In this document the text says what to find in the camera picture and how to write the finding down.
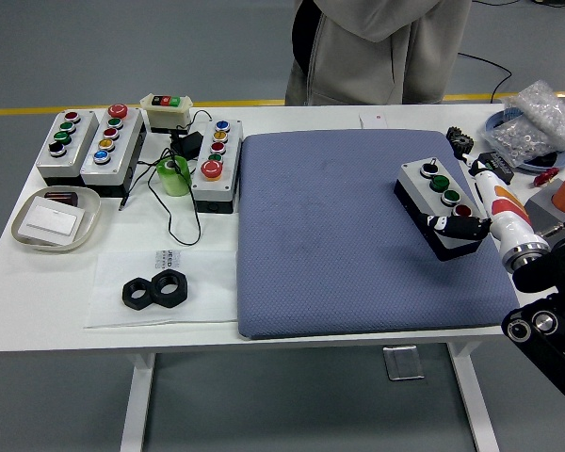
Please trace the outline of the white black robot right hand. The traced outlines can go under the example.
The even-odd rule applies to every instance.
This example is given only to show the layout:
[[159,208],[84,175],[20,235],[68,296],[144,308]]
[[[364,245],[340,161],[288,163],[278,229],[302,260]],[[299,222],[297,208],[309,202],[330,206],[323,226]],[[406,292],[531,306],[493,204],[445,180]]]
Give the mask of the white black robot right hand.
[[466,154],[463,158],[487,217],[439,217],[421,213],[418,220],[435,233],[455,239],[476,240],[492,234],[500,242],[504,256],[517,250],[549,252],[550,246],[534,232],[524,206],[509,187],[479,158]]

